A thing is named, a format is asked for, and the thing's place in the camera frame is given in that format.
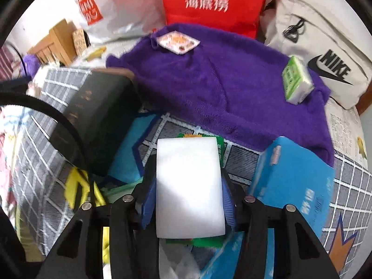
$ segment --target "plaid bedsheet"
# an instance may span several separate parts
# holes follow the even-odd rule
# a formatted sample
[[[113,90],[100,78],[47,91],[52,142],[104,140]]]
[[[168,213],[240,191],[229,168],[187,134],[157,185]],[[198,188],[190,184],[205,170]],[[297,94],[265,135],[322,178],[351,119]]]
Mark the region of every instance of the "plaid bedsheet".
[[[90,73],[78,69],[50,70],[41,99],[62,112]],[[55,124],[48,116],[34,112],[25,127],[13,175],[18,206],[45,255],[73,216],[64,198],[64,184],[71,165],[48,141]],[[168,113],[163,114],[147,131],[143,141],[134,148],[138,150],[143,166],[148,157],[156,153],[159,138],[173,138],[180,133],[213,135]],[[225,140],[225,145],[224,167],[234,182],[248,188],[259,153],[228,140]],[[334,169],[334,192],[321,242],[327,252],[348,247],[345,250],[345,266],[340,272],[343,277],[368,227],[372,210],[372,182],[371,173],[337,151]],[[341,244],[334,242],[337,234],[342,235]]]

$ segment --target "red paper bag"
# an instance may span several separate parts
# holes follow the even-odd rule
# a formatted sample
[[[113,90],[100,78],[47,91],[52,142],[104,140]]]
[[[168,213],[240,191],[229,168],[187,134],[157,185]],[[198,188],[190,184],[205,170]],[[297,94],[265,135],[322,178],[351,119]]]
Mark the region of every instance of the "red paper bag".
[[[163,0],[167,24],[194,23],[256,37],[265,0]]]

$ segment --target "black cable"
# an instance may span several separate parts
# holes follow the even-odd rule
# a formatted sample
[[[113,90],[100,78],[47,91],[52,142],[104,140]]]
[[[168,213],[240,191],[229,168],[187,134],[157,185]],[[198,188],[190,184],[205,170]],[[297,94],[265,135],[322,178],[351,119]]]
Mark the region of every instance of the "black cable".
[[[14,51],[18,54],[18,56],[21,59],[23,69],[25,71],[25,76],[27,76],[26,65],[25,65],[25,62],[23,61],[22,55],[19,53],[19,51],[17,50],[17,48],[12,43],[10,43],[9,41],[5,41],[5,45],[8,45],[8,46],[12,47],[14,49]]]

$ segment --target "purple blanket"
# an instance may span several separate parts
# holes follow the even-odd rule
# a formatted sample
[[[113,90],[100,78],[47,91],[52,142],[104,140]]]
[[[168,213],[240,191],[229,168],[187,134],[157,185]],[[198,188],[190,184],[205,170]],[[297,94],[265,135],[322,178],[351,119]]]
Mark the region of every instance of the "purple blanket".
[[[199,46],[176,55],[157,45],[156,37],[174,30],[200,40]],[[287,103],[287,63],[287,56],[255,40],[188,24],[164,27],[106,61],[132,70],[142,99],[161,110],[257,151],[286,136],[333,166],[324,113],[330,90],[311,71],[315,89],[301,104]]]

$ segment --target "silver bolt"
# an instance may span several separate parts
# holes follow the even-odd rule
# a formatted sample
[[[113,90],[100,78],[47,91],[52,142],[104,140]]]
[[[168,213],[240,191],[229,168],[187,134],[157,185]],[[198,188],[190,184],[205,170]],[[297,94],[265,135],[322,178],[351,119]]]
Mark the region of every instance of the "silver bolt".
[[[81,208],[84,210],[84,211],[87,211],[89,210],[90,208],[92,207],[92,204],[90,202],[84,202],[83,205],[81,206]]]
[[[124,195],[123,196],[123,201],[124,202],[131,202],[133,200],[133,196],[130,194]]]
[[[251,195],[247,195],[246,197],[244,197],[244,200],[249,203],[254,203],[256,201],[256,199]]]
[[[287,209],[288,212],[295,212],[296,211],[296,207],[294,205],[286,205],[285,208]]]

